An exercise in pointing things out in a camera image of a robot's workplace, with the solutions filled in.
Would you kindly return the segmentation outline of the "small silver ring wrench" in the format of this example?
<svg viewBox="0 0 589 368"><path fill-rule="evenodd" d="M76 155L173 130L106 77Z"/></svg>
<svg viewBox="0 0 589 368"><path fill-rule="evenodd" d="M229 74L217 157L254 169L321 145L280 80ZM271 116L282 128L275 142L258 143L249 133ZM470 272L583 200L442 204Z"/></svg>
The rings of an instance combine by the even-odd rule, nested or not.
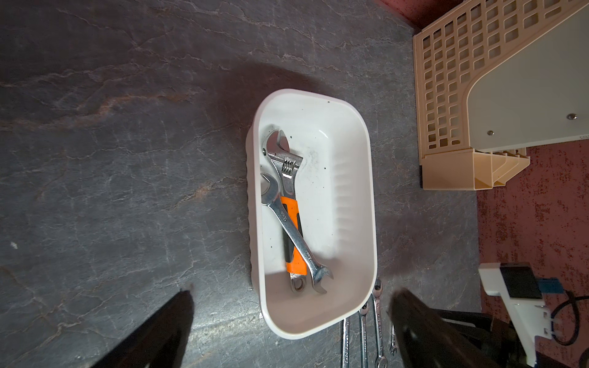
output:
<svg viewBox="0 0 589 368"><path fill-rule="evenodd" d="M395 327L393 324L390 325L390 329L389 329L389 351L392 357L394 357L397 354L397 339L396 339L396 333L395 333Z"/></svg>

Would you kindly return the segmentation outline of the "long silver combination wrench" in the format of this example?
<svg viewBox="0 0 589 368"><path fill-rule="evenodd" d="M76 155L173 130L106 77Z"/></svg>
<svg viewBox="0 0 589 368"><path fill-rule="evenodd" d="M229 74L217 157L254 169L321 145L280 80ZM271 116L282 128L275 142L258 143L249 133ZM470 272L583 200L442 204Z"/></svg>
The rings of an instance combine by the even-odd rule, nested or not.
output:
<svg viewBox="0 0 589 368"><path fill-rule="evenodd" d="M350 318L342 320L341 368L349 368Z"/></svg>

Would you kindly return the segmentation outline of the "beige plastic file organizer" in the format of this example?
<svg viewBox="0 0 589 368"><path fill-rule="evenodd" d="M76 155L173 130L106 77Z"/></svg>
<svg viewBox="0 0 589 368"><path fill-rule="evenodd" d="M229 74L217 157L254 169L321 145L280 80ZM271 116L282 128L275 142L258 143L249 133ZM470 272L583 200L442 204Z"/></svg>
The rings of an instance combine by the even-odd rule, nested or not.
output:
<svg viewBox="0 0 589 368"><path fill-rule="evenodd" d="M425 190L490 190L588 137L586 1L466 1L414 37Z"/></svg>

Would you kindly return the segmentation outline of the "beige file folder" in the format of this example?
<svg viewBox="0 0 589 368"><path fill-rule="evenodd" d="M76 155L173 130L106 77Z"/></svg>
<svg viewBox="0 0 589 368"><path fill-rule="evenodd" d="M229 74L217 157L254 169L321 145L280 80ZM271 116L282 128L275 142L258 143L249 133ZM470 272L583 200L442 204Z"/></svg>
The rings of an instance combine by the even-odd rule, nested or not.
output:
<svg viewBox="0 0 589 368"><path fill-rule="evenodd" d="M588 138L588 8L481 78L470 145L495 152Z"/></svg>

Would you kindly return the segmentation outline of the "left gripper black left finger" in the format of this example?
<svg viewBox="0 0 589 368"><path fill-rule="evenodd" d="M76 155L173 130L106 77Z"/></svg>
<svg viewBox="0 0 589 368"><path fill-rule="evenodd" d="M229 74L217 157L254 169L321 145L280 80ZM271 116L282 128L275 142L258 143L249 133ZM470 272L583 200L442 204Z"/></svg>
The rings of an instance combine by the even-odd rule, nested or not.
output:
<svg viewBox="0 0 589 368"><path fill-rule="evenodd" d="M180 367L193 317L193 297L181 291L94 366Z"/></svg>

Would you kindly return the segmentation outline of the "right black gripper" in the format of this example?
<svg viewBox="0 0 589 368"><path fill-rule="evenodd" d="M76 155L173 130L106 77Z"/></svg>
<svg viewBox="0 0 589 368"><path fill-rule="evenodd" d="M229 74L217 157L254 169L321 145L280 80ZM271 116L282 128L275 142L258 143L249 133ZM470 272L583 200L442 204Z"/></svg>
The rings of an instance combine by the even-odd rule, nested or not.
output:
<svg viewBox="0 0 589 368"><path fill-rule="evenodd" d="M512 323L490 314L440 309L435 312L501 367L529 367Z"/></svg>

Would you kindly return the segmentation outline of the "silver wrench in box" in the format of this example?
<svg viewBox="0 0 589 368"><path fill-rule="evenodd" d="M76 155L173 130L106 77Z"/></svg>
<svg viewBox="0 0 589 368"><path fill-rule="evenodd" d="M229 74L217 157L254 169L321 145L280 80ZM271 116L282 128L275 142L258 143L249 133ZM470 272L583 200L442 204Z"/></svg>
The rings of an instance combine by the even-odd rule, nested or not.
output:
<svg viewBox="0 0 589 368"><path fill-rule="evenodd" d="M285 233L301 254L303 261L308 266L308 270L311 273L313 289L319 294L326 294L327 291L321 286L321 281L325 276L334 279L333 274L327 266L322 265L317 261L316 257L314 257L308 244L282 205L277 180L266 173L261 173L261 176L268 183L267 190L262 194L262 204L266 205L271 211L273 211Z"/></svg>

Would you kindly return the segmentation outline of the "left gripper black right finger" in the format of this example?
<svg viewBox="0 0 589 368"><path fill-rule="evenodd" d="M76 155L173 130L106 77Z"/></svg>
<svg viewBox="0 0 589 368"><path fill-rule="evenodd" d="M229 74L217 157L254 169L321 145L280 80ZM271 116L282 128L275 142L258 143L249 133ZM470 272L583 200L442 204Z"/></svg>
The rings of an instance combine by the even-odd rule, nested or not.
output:
<svg viewBox="0 0 589 368"><path fill-rule="evenodd" d="M392 294L389 311L405 367L497 367L406 288Z"/></svg>

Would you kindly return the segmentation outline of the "white plastic storage box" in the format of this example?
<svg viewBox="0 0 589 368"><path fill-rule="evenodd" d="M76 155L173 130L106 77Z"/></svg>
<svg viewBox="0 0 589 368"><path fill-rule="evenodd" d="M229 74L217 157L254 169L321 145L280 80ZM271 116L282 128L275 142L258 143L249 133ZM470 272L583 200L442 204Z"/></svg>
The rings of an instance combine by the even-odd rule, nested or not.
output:
<svg viewBox="0 0 589 368"><path fill-rule="evenodd" d="M295 192L302 230L312 254L332 272L324 294L311 286L295 293L286 268L279 220L261 196L267 139L284 132L302 157ZM371 142L360 113L346 101L295 89L277 90L259 105L249 129L248 221L253 288L262 317L279 337L298 340L355 314L377 277Z"/></svg>

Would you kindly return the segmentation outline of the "silver end wrench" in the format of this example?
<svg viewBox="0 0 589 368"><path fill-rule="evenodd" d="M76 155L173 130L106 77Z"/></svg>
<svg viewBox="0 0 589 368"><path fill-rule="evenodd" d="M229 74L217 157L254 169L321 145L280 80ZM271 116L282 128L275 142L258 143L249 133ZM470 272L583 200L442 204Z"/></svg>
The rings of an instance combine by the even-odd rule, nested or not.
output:
<svg viewBox="0 0 589 368"><path fill-rule="evenodd" d="M382 282L379 278L376 278L374 288L372 291L373 308L374 308L374 325L375 325L375 336L377 343L377 359L375 366L376 368L388 368L388 359L385 356L384 345L383 345L383 334L382 334L382 320L381 320L381 309L380 309L380 296L382 294Z"/></svg>

